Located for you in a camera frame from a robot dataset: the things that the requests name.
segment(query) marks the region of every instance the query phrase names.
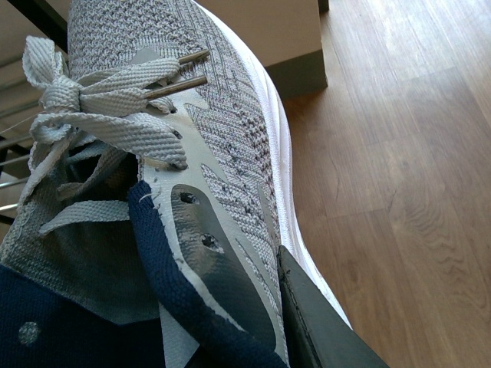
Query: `navy blue fabric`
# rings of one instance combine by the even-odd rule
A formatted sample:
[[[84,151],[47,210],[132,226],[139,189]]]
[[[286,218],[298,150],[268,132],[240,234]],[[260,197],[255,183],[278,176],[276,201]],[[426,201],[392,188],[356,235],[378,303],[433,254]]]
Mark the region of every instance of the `navy blue fabric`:
[[[138,182],[128,196],[138,251],[153,290],[172,316],[218,361],[237,368],[286,368],[273,350],[207,307],[179,271],[172,256],[150,186]]]
[[[38,325],[21,343],[19,329]],[[163,367],[160,320],[117,326],[0,265],[0,367]]]

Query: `lace loop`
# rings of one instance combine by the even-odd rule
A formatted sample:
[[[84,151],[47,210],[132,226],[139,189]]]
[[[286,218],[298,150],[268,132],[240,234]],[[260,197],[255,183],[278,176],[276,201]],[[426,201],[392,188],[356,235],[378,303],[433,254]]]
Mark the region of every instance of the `lace loop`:
[[[40,114],[30,129],[35,145],[29,161],[31,178],[21,195],[21,204],[58,160],[66,161],[67,150],[95,140],[111,148],[101,155],[86,183],[64,184],[59,189],[60,199],[81,194],[100,182],[127,153],[164,161],[179,169],[187,167],[180,135],[161,119],[141,113],[149,104],[148,90],[144,88],[177,75],[177,59],[118,67],[74,81],[68,77],[61,53],[54,51],[53,41],[28,37],[22,64],[28,81],[44,91],[41,104],[47,113]],[[151,104],[164,113],[175,110],[167,98]]]

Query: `shoelace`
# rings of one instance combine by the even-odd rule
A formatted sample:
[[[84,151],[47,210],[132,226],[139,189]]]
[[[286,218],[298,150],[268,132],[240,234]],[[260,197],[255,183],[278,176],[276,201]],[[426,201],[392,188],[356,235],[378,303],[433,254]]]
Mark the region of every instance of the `shoelace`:
[[[174,108],[167,97],[149,102],[149,90],[145,87],[176,76],[180,69],[177,59],[114,68],[73,81],[63,56],[54,50],[53,41],[28,37],[22,63],[29,83],[44,91],[41,104],[46,113],[40,114],[31,125],[30,133],[35,140],[28,163],[31,177],[21,194],[20,206],[60,160],[71,165],[100,156],[85,182],[69,182],[58,188],[59,200],[93,188],[128,153],[157,159],[178,169],[187,167],[179,133],[161,119],[140,112],[148,104],[164,113]],[[68,157],[69,150],[82,146],[81,152]],[[40,235],[75,222],[128,219],[125,202],[76,202],[43,225]]]

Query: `wooden floor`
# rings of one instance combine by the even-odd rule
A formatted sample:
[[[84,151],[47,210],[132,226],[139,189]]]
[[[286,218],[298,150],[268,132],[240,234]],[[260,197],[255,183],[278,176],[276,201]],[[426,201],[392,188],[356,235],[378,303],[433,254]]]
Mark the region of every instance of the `wooden floor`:
[[[491,2],[331,0],[285,103],[305,242],[392,367],[491,366]]]

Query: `metal bar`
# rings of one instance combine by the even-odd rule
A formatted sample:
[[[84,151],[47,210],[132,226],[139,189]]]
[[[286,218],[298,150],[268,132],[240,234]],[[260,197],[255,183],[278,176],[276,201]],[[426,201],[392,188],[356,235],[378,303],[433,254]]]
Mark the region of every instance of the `metal bar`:
[[[3,182],[2,184],[0,184],[0,189],[5,189],[10,186],[18,186],[19,184],[24,184],[28,182],[28,179],[29,178],[22,178],[22,179],[14,180],[13,182]]]
[[[207,57],[209,55],[209,50],[203,50],[203,51],[198,51],[195,52],[194,54],[189,54],[186,56],[182,56],[178,58],[177,60],[179,61],[179,64],[185,64],[189,63],[191,61],[198,61],[199,59],[203,59],[204,57]]]
[[[24,134],[23,136],[17,136],[15,138],[11,138],[9,140],[6,140],[2,136],[0,136],[0,150],[4,150],[5,148],[10,148],[11,151],[17,152],[17,150],[12,149],[13,146],[17,146],[19,143],[25,142],[26,140],[32,139],[31,134]],[[29,149],[18,146],[22,148],[24,151],[22,153],[19,153],[19,155],[26,155],[29,153]]]
[[[10,109],[0,111],[0,119],[3,119],[4,117],[10,117],[11,115],[15,115],[17,113],[20,113],[24,110],[29,110],[33,107],[39,106],[39,102],[36,101],[31,101],[24,103],[22,105],[14,106],[11,107]]]
[[[20,163],[22,161],[27,161],[28,159],[29,159],[29,155],[20,156],[14,159],[10,159],[9,161],[4,161],[3,163],[0,163],[0,166],[7,166],[7,165],[11,165],[12,163]]]
[[[68,52],[67,21],[46,0],[8,0],[63,51]]]
[[[0,207],[0,213],[11,211],[12,209],[16,209],[17,206],[18,206],[17,203],[13,205],[4,205],[3,207]]]
[[[22,84],[27,83],[27,81],[27,79],[21,78],[17,80],[11,80],[4,84],[0,84],[0,92],[2,92],[3,90],[10,90],[11,88],[21,86]]]
[[[6,67],[7,65],[14,64],[20,60],[22,60],[22,55],[15,55],[15,56],[8,57],[0,61],[0,67]]]
[[[191,79],[183,80],[182,82],[171,84],[169,86],[157,88],[156,90],[150,90],[147,92],[147,99],[155,100],[156,98],[169,96],[170,94],[176,94],[177,92],[189,90],[190,88],[198,87],[206,83],[208,83],[208,80],[204,75],[200,77],[194,77]]]

